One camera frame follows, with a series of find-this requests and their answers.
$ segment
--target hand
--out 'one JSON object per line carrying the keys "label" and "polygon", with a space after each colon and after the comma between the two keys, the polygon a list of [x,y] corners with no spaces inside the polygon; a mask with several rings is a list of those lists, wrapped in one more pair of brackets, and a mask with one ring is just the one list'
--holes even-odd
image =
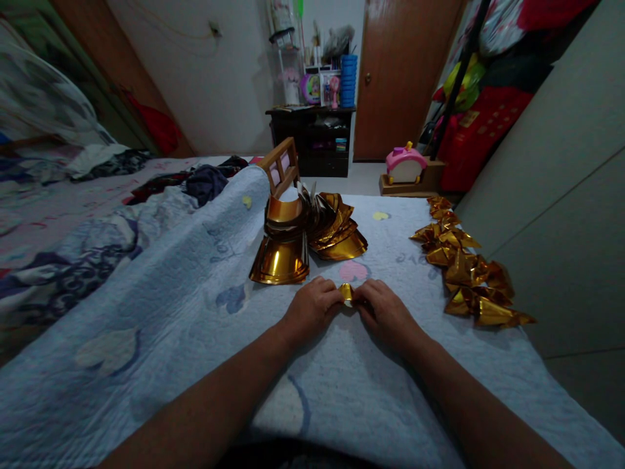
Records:
{"label": "hand", "polygon": [[326,330],[343,302],[343,295],[333,281],[315,277],[295,293],[276,327],[288,347],[295,351]]}
{"label": "hand", "polygon": [[369,279],[356,288],[353,303],[369,331],[401,355],[412,343],[428,337],[382,280]]}

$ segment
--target pink toy house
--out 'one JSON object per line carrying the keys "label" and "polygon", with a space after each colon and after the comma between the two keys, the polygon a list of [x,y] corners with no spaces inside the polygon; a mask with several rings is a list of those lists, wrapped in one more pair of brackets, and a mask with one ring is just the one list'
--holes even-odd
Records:
{"label": "pink toy house", "polygon": [[412,142],[405,147],[395,147],[386,157],[386,173],[389,184],[412,182],[418,184],[421,172],[428,162],[421,153],[412,148]]}

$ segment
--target green object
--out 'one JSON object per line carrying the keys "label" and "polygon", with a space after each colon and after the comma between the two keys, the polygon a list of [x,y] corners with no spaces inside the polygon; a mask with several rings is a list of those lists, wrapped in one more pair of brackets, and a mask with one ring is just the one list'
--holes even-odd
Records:
{"label": "green object", "polygon": [[[447,80],[445,80],[445,84],[443,84],[445,96],[449,96],[451,94],[459,69],[460,62],[456,64],[454,69],[449,74],[449,77],[447,77]],[[468,111],[471,109],[473,103],[477,101],[477,98],[480,96],[479,83],[485,73],[486,67],[479,62],[477,54],[474,53],[469,61],[469,68],[462,79],[462,86],[460,87],[460,92],[458,93],[456,104],[454,106],[455,113]]]}

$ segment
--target gold foil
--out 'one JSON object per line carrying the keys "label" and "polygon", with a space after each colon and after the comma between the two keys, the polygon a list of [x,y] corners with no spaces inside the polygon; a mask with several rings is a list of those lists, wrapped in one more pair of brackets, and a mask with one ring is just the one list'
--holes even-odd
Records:
{"label": "gold foil", "polygon": [[512,280],[502,264],[492,261],[488,265],[488,279],[486,280],[489,287],[501,291],[508,298],[514,298],[514,288],[512,288]]}
{"label": "gold foil", "polygon": [[301,213],[302,200],[300,198],[292,202],[281,202],[274,196],[270,196],[265,217],[268,222],[278,225],[292,223]]}
{"label": "gold foil", "polygon": [[437,223],[417,230],[410,238],[423,243],[428,262],[443,269],[445,286],[451,293],[445,312],[474,315],[477,326],[508,328],[536,322],[532,316],[509,308],[514,289],[506,268],[466,251],[481,246],[456,226],[460,220],[449,210],[451,204],[443,197],[430,197],[428,202]]}
{"label": "gold foil", "polygon": [[455,285],[471,286],[471,267],[467,264],[467,259],[462,249],[456,251],[454,262],[445,272],[445,282]]}
{"label": "gold foil", "polygon": [[345,305],[352,307],[352,298],[354,297],[354,289],[349,283],[343,283],[339,287],[340,293],[343,295],[343,299],[345,299]]}
{"label": "gold foil", "polygon": [[449,210],[451,208],[451,202],[444,197],[428,197],[427,200],[431,210]]}
{"label": "gold foil", "polygon": [[447,314],[455,316],[468,316],[471,314],[471,302],[473,293],[468,287],[460,287],[451,296],[449,303],[445,306]]}
{"label": "gold foil", "polygon": [[478,287],[486,282],[490,271],[488,270],[488,263],[481,254],[475,256],[475,261],[471,263],[471,284],[474,287]]}
{"label": "gold foil", "polygon": [[330,261],[353,259],[366,252],[365,237],[350,217],[354,208],[340,194],[309,193],[300,184],[295,201],[270,197],[265,209],[265,237],[249,278],[284,285],[305,280],[310,272],[309,248]]}

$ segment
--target red bag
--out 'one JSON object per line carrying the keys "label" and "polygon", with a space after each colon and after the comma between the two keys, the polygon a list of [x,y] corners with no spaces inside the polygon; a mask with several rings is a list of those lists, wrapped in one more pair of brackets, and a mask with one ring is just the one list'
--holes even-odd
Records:
{"label": "red bag", "polygon": [[515,87],[485,87],[456,128],[445,132],[438,158],[447,165],[441,189],[468,192],[493,145],[517,121],[534,95]]}
{"label": "red bag", "polygon": [[524,31],[563,27],[597,2],[598,0],[524,0],[517,25]]}
{"label": "red bag", "polygon": [[140,112],[143,122],[147,126],[150,134],[154,137],[154,141],[166,156],[178,148],[178,138],[182,135],[176,123],[161,111],[153,107],[140,104],[130,91],[124,90],[124,94],[128,101]]}

